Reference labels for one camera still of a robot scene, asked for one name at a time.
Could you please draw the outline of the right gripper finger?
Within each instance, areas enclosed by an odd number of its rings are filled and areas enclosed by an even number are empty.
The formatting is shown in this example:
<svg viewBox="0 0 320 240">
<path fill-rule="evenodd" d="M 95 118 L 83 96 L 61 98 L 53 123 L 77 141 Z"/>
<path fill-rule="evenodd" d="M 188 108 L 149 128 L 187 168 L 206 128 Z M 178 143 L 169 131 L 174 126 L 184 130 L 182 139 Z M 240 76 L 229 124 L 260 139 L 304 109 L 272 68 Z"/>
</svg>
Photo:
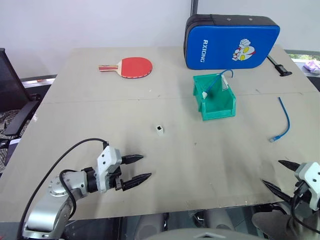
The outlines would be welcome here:
<svg viewBox="0 0 320 240">
<path fill-rule="evenodd" d="M 279 160 L 278 162 L 293 172 L 295 172 L 300 167 L 299 163 L 289 160 Z"/>
<path fill-rule="evenodd" d="M 287 202 L 287 203 L 291 203 L 293 198 L 289 195 L 287 195 L 286 193 L 282 192 L 282 190 L 274 185 L 273 183 L 263 180 L 261 179 L 261 182 L 278 198 L 282 199 L 283 201 Z"/>
</svg>

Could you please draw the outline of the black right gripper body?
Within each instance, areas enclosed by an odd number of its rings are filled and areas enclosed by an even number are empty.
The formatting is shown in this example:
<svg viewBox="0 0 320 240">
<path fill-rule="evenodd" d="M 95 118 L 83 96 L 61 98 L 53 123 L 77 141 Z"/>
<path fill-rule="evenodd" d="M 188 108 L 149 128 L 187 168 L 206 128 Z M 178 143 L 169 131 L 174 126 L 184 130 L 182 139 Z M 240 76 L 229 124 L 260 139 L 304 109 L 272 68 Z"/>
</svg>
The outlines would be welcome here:
<svg viewBox="0 0 320 240">
<path fill-rule="evenodd" d="M 304 180 L 301 180 L 297 182 L 295 186 L 296 189 L 293 193 L 292 203 L 297 204 L 302 201 L 309 204 L 312 197 L 312 194 L 309 190 L 309 185 Z"/>
</svg>

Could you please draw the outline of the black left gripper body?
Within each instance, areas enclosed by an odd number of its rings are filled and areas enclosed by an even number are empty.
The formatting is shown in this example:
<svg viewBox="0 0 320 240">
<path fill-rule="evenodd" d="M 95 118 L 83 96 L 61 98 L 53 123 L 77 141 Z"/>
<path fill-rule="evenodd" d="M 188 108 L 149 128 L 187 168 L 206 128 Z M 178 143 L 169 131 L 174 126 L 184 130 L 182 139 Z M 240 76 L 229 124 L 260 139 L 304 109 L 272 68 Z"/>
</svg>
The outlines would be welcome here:
<svg viewBox="0 0 320 240">
<path fill-rule="evenodd" d="M 123 188 L 122 180 L 120 179 L 122 175 L 121 167 L 118 166 L 114 172 L 108 172 L 106 175 L 106 187 L 108 189 L 115 189 L 116 191 Z"/>
</svg>

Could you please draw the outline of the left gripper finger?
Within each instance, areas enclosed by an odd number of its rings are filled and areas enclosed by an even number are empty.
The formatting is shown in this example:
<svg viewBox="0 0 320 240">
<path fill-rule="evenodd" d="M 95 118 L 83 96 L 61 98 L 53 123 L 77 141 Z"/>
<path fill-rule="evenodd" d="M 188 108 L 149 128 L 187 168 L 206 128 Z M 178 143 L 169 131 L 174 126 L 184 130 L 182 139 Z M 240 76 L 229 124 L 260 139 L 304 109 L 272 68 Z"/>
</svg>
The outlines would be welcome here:
<svg viewBox="0 0 320 240">
<path fill-rule="evenodd" d="M 130 154 L 130 155 L 125 155 L 121 157 L 121 164 L 129 165 L 132 163 L 135 163 L 141 159 L 143 159 L 144 156 L 141 154 Z"/>
<path fill-rule="evenodd" d="M 142 184 L 145 180 L 147 180 L 152 173 L 143 173 L 137 176 L 134 176 L 132 179 L 128 181 L 122 181 L 121 182 L 121 189 L 123 191 L 127 191 L 129 189 L 132 189 L 140 184 Z"/>
</svg>

